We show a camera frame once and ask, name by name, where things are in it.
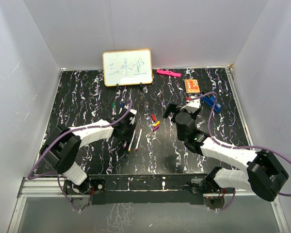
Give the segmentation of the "green pen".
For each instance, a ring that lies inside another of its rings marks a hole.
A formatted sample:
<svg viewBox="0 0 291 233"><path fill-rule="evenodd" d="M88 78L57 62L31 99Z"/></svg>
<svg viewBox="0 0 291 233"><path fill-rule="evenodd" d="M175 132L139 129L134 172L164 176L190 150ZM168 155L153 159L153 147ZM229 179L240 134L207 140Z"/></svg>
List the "green pen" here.
<svg viewBox="0 0 291 233"><path fill-rule="evenodd" d="M113 102L112 104L112 115L116 115L116 104Z"/></svg>

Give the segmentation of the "blue pen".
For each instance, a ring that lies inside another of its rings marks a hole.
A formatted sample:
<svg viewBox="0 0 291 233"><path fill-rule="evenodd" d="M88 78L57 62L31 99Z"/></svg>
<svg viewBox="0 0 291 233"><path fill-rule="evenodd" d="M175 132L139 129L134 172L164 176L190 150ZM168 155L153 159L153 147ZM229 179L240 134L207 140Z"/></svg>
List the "blue pen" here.
<svg viewBox="0 0 291 233"><path fill-rule="evenodd" d="M122 110L123 110L123 108L124 108L124 102L122 101L121 103L120 103L120 109L119 109L119 114L122 112Z"/></svg>

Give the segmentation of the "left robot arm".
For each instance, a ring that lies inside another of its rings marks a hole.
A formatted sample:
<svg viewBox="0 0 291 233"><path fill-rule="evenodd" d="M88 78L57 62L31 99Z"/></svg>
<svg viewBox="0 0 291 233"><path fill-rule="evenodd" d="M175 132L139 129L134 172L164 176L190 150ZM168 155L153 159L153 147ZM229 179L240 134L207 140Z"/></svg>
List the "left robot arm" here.
<svg viewBox="0 0 291 233"><path fill-rule="evenodd" d="M81 127L66 127L58 125L50 134L40 149L43 155L51 146L43 160L46 161L59 175L65 176L72 182L75 192L84 194L90 189L90 178L75 162L80 148L93 142L116 138L119 141L131 142L136 127L136 114L134 109L115 115L113 118L101 119L97 122Z"/></svg>

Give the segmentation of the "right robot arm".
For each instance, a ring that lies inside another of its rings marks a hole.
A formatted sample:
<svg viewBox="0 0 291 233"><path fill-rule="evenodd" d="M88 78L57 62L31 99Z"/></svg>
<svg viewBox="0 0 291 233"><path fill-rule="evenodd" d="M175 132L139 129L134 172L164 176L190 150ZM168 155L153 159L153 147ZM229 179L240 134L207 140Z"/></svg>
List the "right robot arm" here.
<svg viewBox="0 0 291 233"><path fill-rule="evenodd" d="M178 140L192 153L225 162L234 170L215 167L200 183L200 187L213 193L222 188L239 188L254 192L266 201L274 201L289 175L273 152L234 149L230 144L214 142L208 133L197 129L195 120L199 113L194 107L169 104L163 118L173 113Z"/></svg>

